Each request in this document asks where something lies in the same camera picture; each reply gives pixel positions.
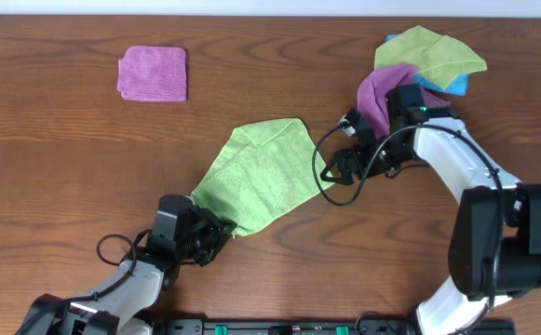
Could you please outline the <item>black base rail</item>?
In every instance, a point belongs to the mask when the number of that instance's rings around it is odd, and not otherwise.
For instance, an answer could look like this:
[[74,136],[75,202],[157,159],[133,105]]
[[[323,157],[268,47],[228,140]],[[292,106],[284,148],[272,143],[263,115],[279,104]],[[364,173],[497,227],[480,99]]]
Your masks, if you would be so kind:
[[396,335],[417,334],[410,322],[365,318],[355,322],[202,321],[175,319],[156,326],[165,335]]

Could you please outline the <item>light green microfiber cloth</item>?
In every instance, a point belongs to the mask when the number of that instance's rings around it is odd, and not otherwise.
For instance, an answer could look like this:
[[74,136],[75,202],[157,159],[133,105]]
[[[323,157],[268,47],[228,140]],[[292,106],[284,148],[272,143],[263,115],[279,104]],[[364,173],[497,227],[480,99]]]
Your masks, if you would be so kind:
[[191,193],[202,208],[253,235],[331,187],[313,172],[326,167],[304,122],[273,119],[237,127]]

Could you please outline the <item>folded purple cloth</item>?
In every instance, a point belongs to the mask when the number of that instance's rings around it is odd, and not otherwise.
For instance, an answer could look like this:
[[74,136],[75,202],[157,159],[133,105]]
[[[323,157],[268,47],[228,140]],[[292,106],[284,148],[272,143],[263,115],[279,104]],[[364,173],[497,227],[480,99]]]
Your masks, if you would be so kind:
[[117,90],[127,101],[186,101],[186,61],[180,47],[130,47],[118,61]]

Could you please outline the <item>blue cloth in pile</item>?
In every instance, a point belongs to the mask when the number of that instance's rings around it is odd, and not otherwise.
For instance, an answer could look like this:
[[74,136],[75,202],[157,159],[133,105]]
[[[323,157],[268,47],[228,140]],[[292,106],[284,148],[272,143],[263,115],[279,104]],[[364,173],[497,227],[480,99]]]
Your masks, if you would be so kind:
[[442,38],[439,33],[434,33],[422,27],[415,27],[401,34],[391,34],[385,39],[385,43],[376,50],[376,63],[382,67],[397,64],[407,64],[416,68],[412,80],[423,88],[442,93],[465,96],[468,89],[468,75],[455,74],[454,79],[446,87],[441,87],[433,80],[420,74],[427,68],[423,53],[429,50]]

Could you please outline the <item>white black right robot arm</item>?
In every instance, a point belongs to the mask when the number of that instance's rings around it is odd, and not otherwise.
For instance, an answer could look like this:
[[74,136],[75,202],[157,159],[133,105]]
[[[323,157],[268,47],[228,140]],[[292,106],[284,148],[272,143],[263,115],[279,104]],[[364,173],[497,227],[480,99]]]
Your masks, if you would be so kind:
[[489,322],[495,307],[541,288],[541,184],[504,171],[472,139],[450,106],[429,107],[417,84],[386,94],[390,132],[376,138],[368,118],[350,110],[336,126],[358,143],[336,152],[326,182],[363,186],[392,178],[410,161],[433,168],[458,204],[448,251],[449,276],[403,320],[359,319],[360,334],[511,334],[511,323]]

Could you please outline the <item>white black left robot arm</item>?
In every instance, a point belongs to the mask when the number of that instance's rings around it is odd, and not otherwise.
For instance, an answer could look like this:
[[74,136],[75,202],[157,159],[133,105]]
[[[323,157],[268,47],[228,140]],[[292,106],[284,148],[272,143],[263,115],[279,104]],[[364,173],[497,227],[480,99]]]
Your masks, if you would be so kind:
[[153,226],[134,238],[108,234],[98,242],[101,261],[116,273],[71,298],[44,294],[29,308],[19,334],[166,334],[167,322],[148,312],[172,288],[184,265],[214,261],[237,225],[218,218],[186,195],[159,199]]

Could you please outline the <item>crumpled purple cloth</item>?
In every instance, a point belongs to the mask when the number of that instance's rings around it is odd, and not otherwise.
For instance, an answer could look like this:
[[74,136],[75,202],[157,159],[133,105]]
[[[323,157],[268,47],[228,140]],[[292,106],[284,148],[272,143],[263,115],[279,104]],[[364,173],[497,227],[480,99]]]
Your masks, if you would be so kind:
[[371,72],[360,84],[357,93],[358,110],[372,126],[375,138],[380,140],[390,134],[387,93],[398,85],[415,84],[416,66],[400,64],[383,67]]

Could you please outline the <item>yellow-green cloth in pile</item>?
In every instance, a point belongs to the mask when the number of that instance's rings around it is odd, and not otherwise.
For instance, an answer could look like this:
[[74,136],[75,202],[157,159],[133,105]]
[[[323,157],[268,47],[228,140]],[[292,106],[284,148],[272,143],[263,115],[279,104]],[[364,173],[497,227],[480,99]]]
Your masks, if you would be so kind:
[[413,66],[415,75],[444,91],[488,70],[486,60],[465,43],[422,26],[389,37],[376,49],[375,70],[395,65]]

